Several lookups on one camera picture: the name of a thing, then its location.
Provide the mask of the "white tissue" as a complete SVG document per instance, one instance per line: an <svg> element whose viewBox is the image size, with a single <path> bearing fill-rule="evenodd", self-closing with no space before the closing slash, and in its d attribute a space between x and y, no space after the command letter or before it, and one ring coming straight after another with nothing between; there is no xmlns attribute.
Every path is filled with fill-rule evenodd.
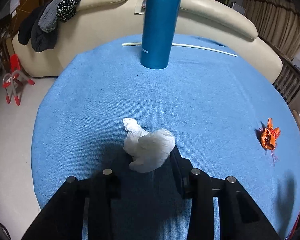
<svg viewBox="0 0 300 240"><path fill-rule="evenodd" d="M161 167L175 147L175 137L167 129L147 132L133 118L123 119L127 132L124 151L132 157L129 169L148 173Z"/></svg>

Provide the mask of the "blue round tablecloth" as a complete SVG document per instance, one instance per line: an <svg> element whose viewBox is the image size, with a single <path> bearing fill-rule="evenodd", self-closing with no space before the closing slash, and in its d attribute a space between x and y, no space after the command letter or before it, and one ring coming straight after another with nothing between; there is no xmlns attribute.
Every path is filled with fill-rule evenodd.
<svg viewBox="0 0 300 240"><path fill-rule="evenodd" d="M141 35L81 53L63 70L38 108L31 164L44 207L68 176L92 177L104 156L124 152L124 118L149 132L167 129L180 154L209 176L234 176L281 238L300 212L300 132L273 85L230 48L200 37L175 43L227 51L175 47L161 70L140 64ZM268 118L279 127L273 164L259 130ZM128 168L122 198L113 202L115 239L185 239L190 200L178 194L166 161L153 172Z"/></svg>

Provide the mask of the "orange red plastic wrapper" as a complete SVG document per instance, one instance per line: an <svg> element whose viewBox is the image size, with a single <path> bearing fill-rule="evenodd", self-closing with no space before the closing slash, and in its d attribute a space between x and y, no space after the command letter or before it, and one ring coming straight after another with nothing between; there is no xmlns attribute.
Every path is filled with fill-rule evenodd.
<svg viewBox="0 0 300 240"><path fill-rule="evenodd" d="M263 126L259 132L260 144L264 150L270 151L273 164L275 165L278 160L278 157L275 155L275 149L277 147L277 139L281 135L281 130L279 127L273 125L272 118L268 118L266 126Z"/></svg>

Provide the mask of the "red white small stool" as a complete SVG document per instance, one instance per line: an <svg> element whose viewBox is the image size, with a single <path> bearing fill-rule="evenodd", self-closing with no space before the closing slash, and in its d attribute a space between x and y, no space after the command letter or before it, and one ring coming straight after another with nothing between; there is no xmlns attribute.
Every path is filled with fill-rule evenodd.
<svg viewBox="0 0 300 240"><path fill-rule="evenodd" d="M10 68L11 73L7 73L2 78L2 88L5 90L5 99L7 104L11 103L11 100L14 99L17 106L21 103L21 98L18 96L17 87L23 86L23 83L18 79L21 77L29 85L34 86L35 82L25 75L21 69L21 62L17 54L13 54L10 57Z"/></svg>

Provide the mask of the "white thin stick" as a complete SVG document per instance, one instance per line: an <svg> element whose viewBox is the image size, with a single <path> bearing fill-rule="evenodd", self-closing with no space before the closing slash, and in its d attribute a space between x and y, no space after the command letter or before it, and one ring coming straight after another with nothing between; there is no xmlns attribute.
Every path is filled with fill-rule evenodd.
<svg viewBox="0 0 300 240"><path fill-rule="evenodd" d="M142 42L122 43L122 47L141 46L141 45L142 45ZM213 49L213 48L207 48L207 47L203 47L203 46L197 46L197 45L191 45L191 44L182 44L182 43L172 43L172 46L183 47L183 48L201 49L201 50L213 51L213 52L216 52L216 53L221 53L221 54L229 55L229 56L233 56L233 57L238 57L238 55L233 54L233 53L229 53L227 51L222 51L222 50Z"/></svg>

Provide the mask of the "wooden crib railing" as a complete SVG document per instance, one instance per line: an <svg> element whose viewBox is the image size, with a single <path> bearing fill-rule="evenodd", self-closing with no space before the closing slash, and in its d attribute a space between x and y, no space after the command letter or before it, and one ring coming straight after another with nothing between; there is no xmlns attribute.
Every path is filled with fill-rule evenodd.
<svg viewBox="0 0 300 240"><path fill-rule="evenodd" d="M281 94L291 111L295 110L300 113L300 68L293 64L276 46L261 36L259 38L274 50L283 64L279 76L272 84L273 87Z"/></svg>

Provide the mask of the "cream leather sofa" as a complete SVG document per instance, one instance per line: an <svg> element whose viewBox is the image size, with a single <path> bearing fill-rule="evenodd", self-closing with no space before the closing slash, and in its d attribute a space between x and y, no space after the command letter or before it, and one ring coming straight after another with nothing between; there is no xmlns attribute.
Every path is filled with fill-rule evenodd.
<svg viewBox="0 0 300 240"><path fill-rule="evenodd" d="M79 53L112 40L142 33L143 0L81 0L75 16L58 26L52 50L35 52L30 44L12 40L21 65L33 77L51 77ZM177 34L199 36L228 46L274 82L282 70L279 56L258 37L254 24L215 0L181 0Z"/></svg>

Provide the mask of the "dark clothes on sofa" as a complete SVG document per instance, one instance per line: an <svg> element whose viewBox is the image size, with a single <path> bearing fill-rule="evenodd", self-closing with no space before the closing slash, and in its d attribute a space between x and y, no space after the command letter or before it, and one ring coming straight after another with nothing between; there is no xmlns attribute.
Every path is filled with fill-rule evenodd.
<svg viewBox="0 0 300 240"><path fill-rule="evenodd" d="M31 43L39 53L53 49L58 38L58 23L65 23L76 14L81 0L52 0L37 7L23 20L18 31L18 42L23 46Z"/></svg>

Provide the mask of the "brown curtain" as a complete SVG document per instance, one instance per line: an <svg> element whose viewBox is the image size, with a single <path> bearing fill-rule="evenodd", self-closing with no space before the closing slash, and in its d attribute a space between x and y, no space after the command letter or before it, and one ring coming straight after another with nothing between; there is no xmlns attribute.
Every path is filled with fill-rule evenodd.
<svg viewBox="0 0 300 240"><path fill-rule="evenodd" d="M258 36L275 46L289 59L300 50L300 13L288 0L243 0L245 17Z"/></svg>

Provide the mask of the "blue thermos bottle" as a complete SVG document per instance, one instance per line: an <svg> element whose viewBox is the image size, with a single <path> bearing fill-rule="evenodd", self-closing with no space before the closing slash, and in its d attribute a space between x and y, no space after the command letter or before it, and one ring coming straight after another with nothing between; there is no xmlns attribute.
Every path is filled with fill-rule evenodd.
<svg viewBox="0 0 300 240"><path fill-rule="evenodd" d="M168 65L181 0L146 0L140 63L150 69Z"/></svg>

